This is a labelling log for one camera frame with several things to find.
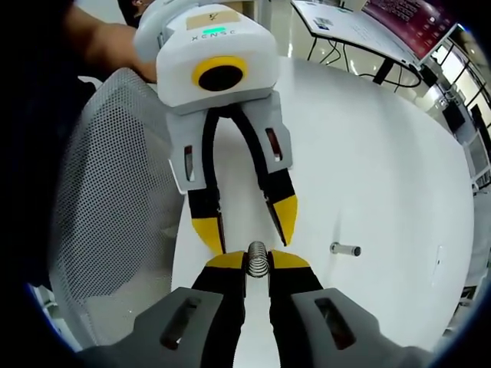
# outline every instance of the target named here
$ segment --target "person's arm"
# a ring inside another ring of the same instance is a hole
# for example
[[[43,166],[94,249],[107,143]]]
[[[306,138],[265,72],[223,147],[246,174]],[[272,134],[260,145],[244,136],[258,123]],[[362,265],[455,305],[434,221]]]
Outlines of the person's arm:
[[[64,30],[90,67],[109,74],[129,67],[147,81],[157,80],[155,62],[142,63],[138,58],[133,46],[134,28],[104,23],[72,5],[64,17]]]

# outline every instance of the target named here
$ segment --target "small metal cylinder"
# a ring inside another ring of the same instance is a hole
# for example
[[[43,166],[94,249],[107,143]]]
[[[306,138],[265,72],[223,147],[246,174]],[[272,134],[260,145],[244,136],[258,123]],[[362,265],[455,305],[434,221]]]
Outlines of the small metal cylinder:
[[[356,246],[356,245],[342,245],[339,244],[337,241],[331,244],[331,253],[333,255],[340,254],[340,255],[352,255],[354,257],[357,257],[361,254],[361,248]]]

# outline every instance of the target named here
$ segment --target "yellow ring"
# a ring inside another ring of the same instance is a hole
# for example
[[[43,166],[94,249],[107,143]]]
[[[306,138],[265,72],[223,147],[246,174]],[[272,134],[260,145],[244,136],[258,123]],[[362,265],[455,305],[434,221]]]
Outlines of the yellow ring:
[[[201,78],[201,76],[214,67],[222,66],[237,67],[238,69],[240,69],[240,71],[242,72],[241,80],[243,80],[247,76],[247,63],[243,59],[236,56],[217,56],[206,59],[196,65],[193,74],[191,75],[193,83],[199,88],[202,88],[199,85],[199,79]]]

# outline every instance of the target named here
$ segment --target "green led light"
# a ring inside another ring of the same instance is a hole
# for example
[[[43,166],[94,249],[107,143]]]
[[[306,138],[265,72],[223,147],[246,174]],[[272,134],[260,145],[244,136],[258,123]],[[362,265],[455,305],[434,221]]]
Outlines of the green led light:
[[[210,33],[218,33],[218,32],[223,32],[223,31],[225,31],[225,27],[215,27],[215,28],[205,29],[203,31],[203,34],[209,35]]]

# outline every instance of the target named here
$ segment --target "black circle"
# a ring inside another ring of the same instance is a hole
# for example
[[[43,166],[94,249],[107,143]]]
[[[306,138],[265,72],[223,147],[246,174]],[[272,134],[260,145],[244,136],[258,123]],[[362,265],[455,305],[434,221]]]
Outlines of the black circle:
[[[241,81],[243,72],[232,65],[213,67],[199,77],[198,84],[204,90],[220,92],[228,90]]]

